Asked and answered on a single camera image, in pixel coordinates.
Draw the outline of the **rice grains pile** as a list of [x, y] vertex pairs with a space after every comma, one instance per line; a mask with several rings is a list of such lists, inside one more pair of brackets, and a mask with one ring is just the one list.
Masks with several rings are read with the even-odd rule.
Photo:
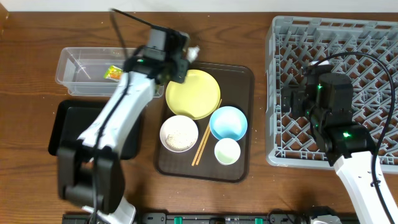
[[172, 151], [177, 152], [185, 151], [192, 145], [191, 140], [187, 139], [183, 134], [169, 134], [165, 142]]

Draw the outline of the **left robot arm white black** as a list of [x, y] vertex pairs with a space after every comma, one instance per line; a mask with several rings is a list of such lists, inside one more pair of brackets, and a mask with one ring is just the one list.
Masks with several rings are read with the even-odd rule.
[[118, 85], [101, 113], [74, 141], [57, 149], [58, 196], [89, 211], [88, 223], [133, 223], [136, 208], [124, 197], [121, 159], [126, 140], [157, 85], [183, 83], [200, 48], [139, 47], [124, 61]]

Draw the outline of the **white bowl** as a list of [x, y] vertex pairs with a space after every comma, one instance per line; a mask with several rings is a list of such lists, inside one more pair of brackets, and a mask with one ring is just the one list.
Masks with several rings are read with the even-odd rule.
[[161, 125], [159, 132], [160, 141], [162, 145], [169, 151], [177, 152], [177, 151], [172, 151], [166, 145], [165, 139], [169, 134], [183, 134], [187, 139], [191, 140], [192, 142], [191, 147], [185, 150], [188, 151], [196, 144], [198, 140], [198, 127], [191, 118], [183, 115], [175, 115], [164, 121], [164, 123]]

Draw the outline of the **white tissue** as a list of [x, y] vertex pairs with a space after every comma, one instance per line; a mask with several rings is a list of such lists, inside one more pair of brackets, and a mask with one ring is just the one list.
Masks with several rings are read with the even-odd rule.
[[198, 53], [200, 51], [199, 46], [195, 46], [195, 47], [189, 47], [186, 53], [186, 59], [192, 63], [194, 62], [197, 57], [198, 57]]

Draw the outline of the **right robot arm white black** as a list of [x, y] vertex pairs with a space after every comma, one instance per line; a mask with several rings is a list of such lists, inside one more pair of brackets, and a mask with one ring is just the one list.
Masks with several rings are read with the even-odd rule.
[[350, 77], [324, 73], [303, 87], [284, 86], [282, 112], [304, 117], [319, 150], [345, 186], [360, 223], [397, 223], [397, 204], [387, 186], [369, 130], [353, 121]]

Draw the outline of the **green snack wrapper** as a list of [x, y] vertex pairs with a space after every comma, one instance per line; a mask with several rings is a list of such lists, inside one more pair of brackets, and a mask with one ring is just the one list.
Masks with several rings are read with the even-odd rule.
[[116, 66], [114, 66], [114, 65], [111, 65], [111, 66], [107, 69], [107, 71], [105, 72], [103, 78], [108, 79], [108, 80], [112, 80], [112, 81], [119, 82], [119, 81], [120, 81], [120, 78], [121, 78], [121, 75], [122, 75], [123, 73], [124, 73], [124, 71], [123, 71], [121, 68], [118, 68], [118, 67], [116, 67]]

